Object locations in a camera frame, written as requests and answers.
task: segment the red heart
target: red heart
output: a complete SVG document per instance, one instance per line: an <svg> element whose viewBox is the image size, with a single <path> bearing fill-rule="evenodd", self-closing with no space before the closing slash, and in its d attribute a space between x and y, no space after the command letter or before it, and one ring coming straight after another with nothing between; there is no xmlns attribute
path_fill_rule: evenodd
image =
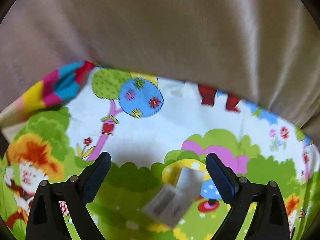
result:
<svg viewBox="0 0 320 240"><path fill-rule="evenodd" d="M115 125L111 123L104 123L103 124L103 132L110 133L114 129Z"/></svg>

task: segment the screw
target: screw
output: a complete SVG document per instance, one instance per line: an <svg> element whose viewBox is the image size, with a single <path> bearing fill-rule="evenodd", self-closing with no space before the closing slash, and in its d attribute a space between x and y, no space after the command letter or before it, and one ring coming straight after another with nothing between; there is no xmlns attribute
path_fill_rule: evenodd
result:
<svg viewBox="0 0 320 240"><path fill-rule="evenodd" d="M43 180L43 181L40 182L40 186L41 186L41 187L44 187L44 186L46 186L47 184L48 184L48 182L47 182L46 180Z"/></svg>
<svg viewBox="0 0 320 240"><path fill-rule="evenodd" d="M248 182L248 180L245 177L240 177L239 182L242 184L246 184Z"/></svg>
<svg viewBox="0 0 320 240"><path fill-rule="evenodd" d="M70 180L71 182L75 182L75 181L78 180L78 176L77 176L77 175L73 175L73 176L71 176L71 177L69 178L69 180Z"/></svg>
<svg viewBox="0 0 320 240"><path fill-rule="evenodd" d="M276 187L277 186L276 182L274 182L273 180L270 181L269 184L270 184L271 187Z"/></svg>

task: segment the cartoon character's face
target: cartoon character's face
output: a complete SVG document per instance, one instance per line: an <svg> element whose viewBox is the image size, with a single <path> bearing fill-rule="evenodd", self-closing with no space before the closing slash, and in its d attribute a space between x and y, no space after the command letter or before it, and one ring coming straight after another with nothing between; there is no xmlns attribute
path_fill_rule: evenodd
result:
<svg viewBox="0 0 320 240"><path fill-rule="evenodd" d="M294 221L296 220L296 216L297 216L297 210L293 210L289 216L288 216L288 221L289 221L289 229L290 231L292 230L292 228L294 227Z"/></svg>
<svg viewBox="0 0 320 240"><path fill-rule="evenodd" d="M19 163L21 187L28 193L35 193L39 183L49 177L31 163Z"/></svg>

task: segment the blue circle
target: blue circle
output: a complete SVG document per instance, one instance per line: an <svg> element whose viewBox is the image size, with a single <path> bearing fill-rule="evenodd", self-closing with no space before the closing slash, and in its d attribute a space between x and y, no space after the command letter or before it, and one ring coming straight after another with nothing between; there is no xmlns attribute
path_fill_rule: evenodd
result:
<svg viewBox="0 0 320 240"><path fill-rule="evenodd" d="M200 195L208 199L221 199L220 193L211 179L202 182Z"/></svg>
<svg viewBox="0 0 320 240"><path fill-rule="evenodd" d="M119 92L119 104L124 112L133 117L148 117L163 106L159 89L144 78L134 78L125 82Z"/></svg>

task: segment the cartoon mushroom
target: cartoon mushroom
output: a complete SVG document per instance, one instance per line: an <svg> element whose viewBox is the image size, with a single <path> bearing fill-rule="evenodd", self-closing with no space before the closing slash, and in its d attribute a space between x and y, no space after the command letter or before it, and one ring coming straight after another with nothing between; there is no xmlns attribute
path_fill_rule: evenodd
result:
<svg viewBox="0 0 320 240"><path fill-rule="evenodd" d="M217 190L216 185L211 179L206 180L202 183L200 198L207 198L208 200L201 202L198 205L198 210L200 212L210 212L217 209L220 205L218 199L221 199L220 193Z"/></svg>

